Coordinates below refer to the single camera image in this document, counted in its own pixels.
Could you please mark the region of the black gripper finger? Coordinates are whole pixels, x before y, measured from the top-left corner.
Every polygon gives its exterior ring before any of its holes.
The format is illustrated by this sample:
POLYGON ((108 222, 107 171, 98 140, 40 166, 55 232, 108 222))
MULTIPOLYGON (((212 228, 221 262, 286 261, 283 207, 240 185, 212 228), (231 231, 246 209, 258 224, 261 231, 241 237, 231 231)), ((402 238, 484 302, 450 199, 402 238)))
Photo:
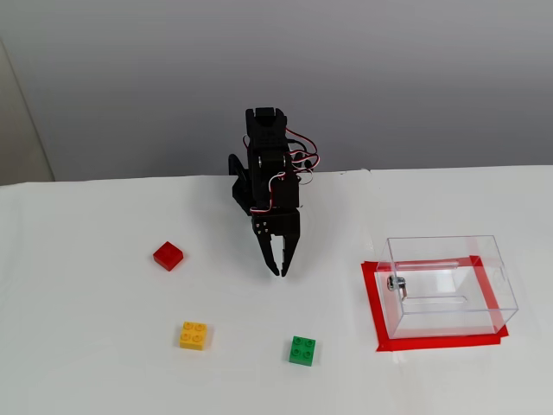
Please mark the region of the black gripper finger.
POLYGON ((272 246, 271 246, 271 235, 270 234, 259 234, 257 240, 261 249, 261 252, 264 257, 265 264, 271 270, 271 272, 279 276, 280 270, 277 267, 277 264, 274 260, 272 246))
POLYGON ((288 273, 299 239, 300 239, 299 235, 283 236, 283 262, 282 262, 282 272, 281 272, 281 275, 283 277, 285 277, 288 273))

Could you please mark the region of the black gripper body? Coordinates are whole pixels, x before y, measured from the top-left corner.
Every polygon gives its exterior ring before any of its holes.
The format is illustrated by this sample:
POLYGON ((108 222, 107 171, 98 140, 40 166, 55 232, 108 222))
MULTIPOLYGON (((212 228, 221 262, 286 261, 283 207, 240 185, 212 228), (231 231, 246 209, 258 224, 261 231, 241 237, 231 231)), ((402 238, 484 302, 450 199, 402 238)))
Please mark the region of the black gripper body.
POLYGON ((253 213, 252 228, 256 235, 290 236, 301 231, 300 212, 297 208, 271 209, 268 213, 253 213))

